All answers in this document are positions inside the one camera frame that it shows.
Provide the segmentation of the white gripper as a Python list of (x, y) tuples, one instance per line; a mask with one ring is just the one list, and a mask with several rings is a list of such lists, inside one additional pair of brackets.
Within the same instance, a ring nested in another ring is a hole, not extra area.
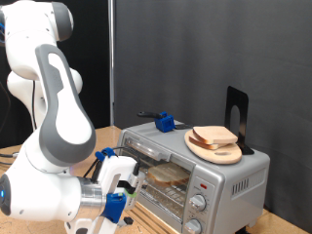
[(117, 226), (132, 225), (123, 210), (135, 205), (139, 191), (139, 162), (132, 157), (106, 157), (97, 178), (80, 177), (81, 200), (77, 215), (64, 224), (67, 234), (114, 234)]

